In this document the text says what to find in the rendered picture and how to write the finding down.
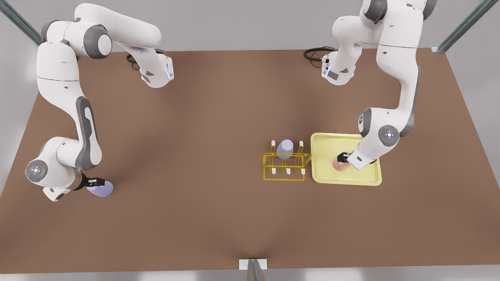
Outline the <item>lavender cup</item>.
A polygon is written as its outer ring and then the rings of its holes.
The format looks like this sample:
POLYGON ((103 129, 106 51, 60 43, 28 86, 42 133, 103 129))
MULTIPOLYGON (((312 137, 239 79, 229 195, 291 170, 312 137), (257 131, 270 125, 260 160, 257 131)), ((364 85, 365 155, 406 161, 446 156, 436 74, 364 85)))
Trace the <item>lavender cup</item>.
POLYGON ((293 154, 294 144, 290 139, 283 140, 277 147, 277 156, 282 160, 291 158, 293 154))
POLYGON ((96 185, 96 186, 86 187, 86 188, 92 194, 99 196, 99 197, 102 197, 102 198, 110 196, 114 191, 114 185, 107 180, 105 180, 104 185, 100 185, 100 186, 96 185))

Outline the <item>silver frame post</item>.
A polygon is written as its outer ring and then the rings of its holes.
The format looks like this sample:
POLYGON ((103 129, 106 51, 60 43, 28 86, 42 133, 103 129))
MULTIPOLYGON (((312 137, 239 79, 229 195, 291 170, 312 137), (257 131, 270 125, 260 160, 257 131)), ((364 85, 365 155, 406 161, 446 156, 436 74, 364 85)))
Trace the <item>silver frame post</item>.
POLYGON ((482 0, 473 11, 438 46, 431 47, 432 53, 446 53, 498 0, 482 0))
POLYGON ((267 259, 239 259, 239 270, 246 270, 246 281, 266 281, 267 259))
POLYGON ((37 46, 42 43, 40 33, 7 0, 0 0, 0 11, 37 46))

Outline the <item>pale yellow tray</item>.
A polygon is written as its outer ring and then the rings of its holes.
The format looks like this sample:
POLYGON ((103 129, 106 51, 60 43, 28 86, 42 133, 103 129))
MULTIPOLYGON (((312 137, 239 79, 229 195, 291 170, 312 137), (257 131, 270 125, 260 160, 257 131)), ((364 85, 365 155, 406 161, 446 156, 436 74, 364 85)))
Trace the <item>pale yellow tray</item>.
POLYGON ((358 171, 349 166, 336 170, 332 162, 343 152, 351 152, 360 142, 360 135, 342 133, 314 133, 311 135, 312 177, 318 183, 378 186, 382 183, 380 162, 367 165, 358 171))

